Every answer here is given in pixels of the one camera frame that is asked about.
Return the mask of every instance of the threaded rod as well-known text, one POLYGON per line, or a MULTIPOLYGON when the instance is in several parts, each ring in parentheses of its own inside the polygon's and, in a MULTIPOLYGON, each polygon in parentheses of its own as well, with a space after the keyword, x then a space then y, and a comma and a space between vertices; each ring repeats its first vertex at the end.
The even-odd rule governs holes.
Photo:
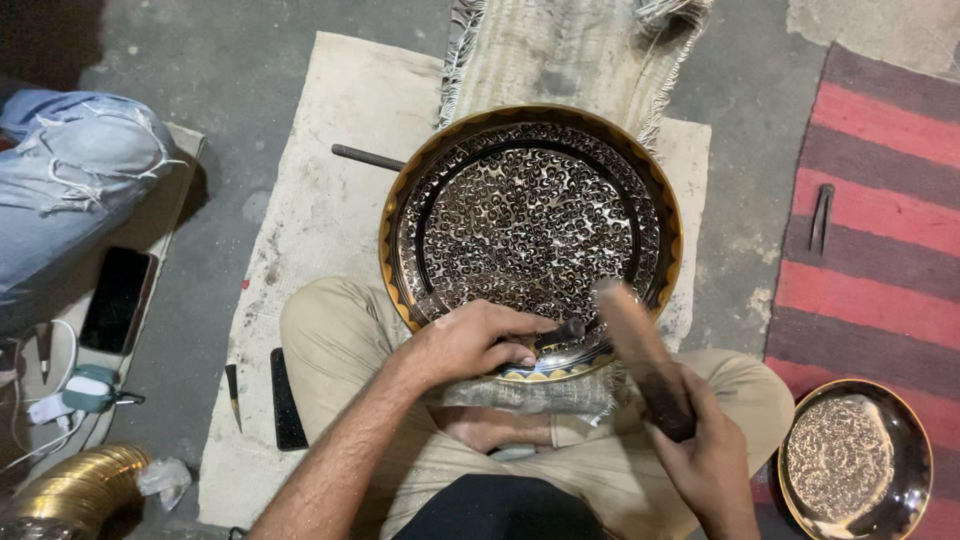
POLYGON ((403 161, 391 160, 390 158, 378 156, 377 154, 371 154, 370 152, 364 152, 363 150, 357 150, 356 148, 344 146, 343 144, 334 144, 330 148, 330 152, 333 152, 334 156, 340 156, 341 158, 347 158, 348 160, 362 161, 367 165, 382 167, 384 169, 390 169, 397 172, 399 172, 400 169, 403 168, 403 165, 406 164, 403 161))

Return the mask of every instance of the hammer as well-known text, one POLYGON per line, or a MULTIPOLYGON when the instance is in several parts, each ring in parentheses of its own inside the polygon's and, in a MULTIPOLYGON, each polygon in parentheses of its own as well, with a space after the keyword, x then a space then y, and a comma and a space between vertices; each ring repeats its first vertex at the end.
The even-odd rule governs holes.
POLYGON ((594 289, 616 355, 643 395, 653 424, 675 442, 692 438, 697 419, 680 364, 667 352, 646 308, 616 281, 601 280, 594 289))

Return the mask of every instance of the stack of brass plates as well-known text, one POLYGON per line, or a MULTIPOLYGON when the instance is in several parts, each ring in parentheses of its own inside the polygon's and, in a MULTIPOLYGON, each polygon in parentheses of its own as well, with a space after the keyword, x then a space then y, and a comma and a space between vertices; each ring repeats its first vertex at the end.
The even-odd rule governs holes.
POLYGON ((136 478, 150 461, 150 453, 135 445, 108 444, 73 455, 21 491, 11 514, 22 523, 66 523, 95 538, 110 514, 140 497, 136 478))

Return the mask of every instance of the black phone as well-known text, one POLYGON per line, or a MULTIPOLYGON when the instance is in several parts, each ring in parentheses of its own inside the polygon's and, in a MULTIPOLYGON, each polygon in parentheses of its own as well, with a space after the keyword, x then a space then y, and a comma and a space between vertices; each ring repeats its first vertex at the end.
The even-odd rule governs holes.
POLYGON ((80 330, 80 344, 112 355, 133 348, 156 274, 156 257, 127 248, 110 248, 80 330))
POLYGON ((290 391, 287 378, 287 364, 283 361, 283 349, 277 347, 270 353, 270 373, 274 382, 274 425, 276 426, 276 447, 283 452, 309 448, 294 403, 294 393, 290 391))

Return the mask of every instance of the brass plate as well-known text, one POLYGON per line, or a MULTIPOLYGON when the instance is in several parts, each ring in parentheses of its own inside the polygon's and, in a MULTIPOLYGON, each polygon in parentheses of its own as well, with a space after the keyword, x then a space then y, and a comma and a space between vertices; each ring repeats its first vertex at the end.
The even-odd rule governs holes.
POLYGON ((900 540, 920 522, 933 485, 933 453, 924 426, 897 394, 868 380, 845 379, 810 392, 797 405, 794 424, 777 458, 780 491, 800 527, 817 540, 900 540), (788 448, 797 421, 816 404, 835 398, 867 400, 876 406, 893 445, 893 478, 883 499, 847 524, 833 523, 807 506, 797 494, 788 470, 788 448))
POLYGON ((632 136, 583 110, 523 105, 458 120, 419 148, 387 197, 379 257, 387 291, 414 332, 474 298, 585 320, 585 338, 541 354, 536 366, 489 374, 541 382, 612 360, 590 298, 593 279, 630 282, 656 317, 676 283, 682 246, 673 190, 632 136), (549 271, 538 268, 544 261, 549 271))

